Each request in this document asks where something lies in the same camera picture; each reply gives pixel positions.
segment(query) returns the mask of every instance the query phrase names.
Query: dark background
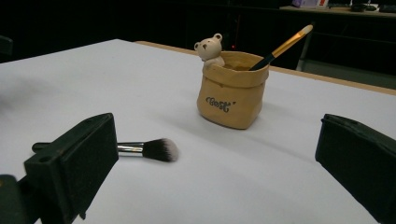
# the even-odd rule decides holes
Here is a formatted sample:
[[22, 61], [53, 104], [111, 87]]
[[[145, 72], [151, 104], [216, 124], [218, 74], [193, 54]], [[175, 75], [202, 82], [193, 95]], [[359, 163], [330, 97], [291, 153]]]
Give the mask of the dark background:
[[[279, 10], [290, 2], [3, 0], [0, 35], [13, 39], [14, 48], [0, 63], [114, 38], [193, 49], [215, 33], [225, 50], [265, 56], [314, 23], [307, 59], [396, 75], [396, 17]], [[295, 69], [303, 46], [298, 42], [272, 65]]]

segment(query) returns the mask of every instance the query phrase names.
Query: brush bristles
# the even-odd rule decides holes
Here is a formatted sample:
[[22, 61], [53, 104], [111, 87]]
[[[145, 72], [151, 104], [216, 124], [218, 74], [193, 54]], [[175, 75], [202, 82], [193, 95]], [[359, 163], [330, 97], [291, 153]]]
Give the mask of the brush bristles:
[[143, 145], [143, 157], [157, 161], [176, 161], [178, 150], [176, 144], [167, 138], [145, 142]]

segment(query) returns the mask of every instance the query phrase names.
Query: bear figurine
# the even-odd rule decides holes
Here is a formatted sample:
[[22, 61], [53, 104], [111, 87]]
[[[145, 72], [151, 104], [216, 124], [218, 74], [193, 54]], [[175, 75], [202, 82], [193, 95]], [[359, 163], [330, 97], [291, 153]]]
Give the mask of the bear figurine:
[[204, 62], [204, 68], [207, 68], [210, 64], [224, 66], [225, 62], [220, 56], [222, 51], [221, 40], [222, 35], [215, 34], [211, 38], [195, 43], [194, 49], [198, 52], [199, 57]]

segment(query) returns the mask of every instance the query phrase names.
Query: white table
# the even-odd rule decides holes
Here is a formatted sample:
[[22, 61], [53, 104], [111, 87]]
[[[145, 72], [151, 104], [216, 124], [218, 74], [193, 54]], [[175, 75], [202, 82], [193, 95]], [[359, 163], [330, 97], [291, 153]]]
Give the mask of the white table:
[[180, 157], [120, 158], [75, 223], [376, 223], [314, 156], [326, 113], [396, 138], [394, 95], [272, 70], [238, 131], [199, 115], [202, 65], [117, 39], [0, 64], [0, 174], [21, 179], [33, 143], [111, 112], [119, 142], [167, 137]]

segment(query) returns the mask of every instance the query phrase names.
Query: sack-shaped pot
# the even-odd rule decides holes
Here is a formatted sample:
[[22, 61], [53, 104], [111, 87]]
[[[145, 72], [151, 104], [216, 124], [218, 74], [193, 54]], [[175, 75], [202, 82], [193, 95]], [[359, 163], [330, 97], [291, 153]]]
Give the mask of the sack-shaped pot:
[[223, 67], [212, 64], [203, 68], [198, 110], [217, 124], [247, 129], [262, 110], [269, 66], [248, 71], [262, 57], [245, 52], [223, 51], [221, 57]]

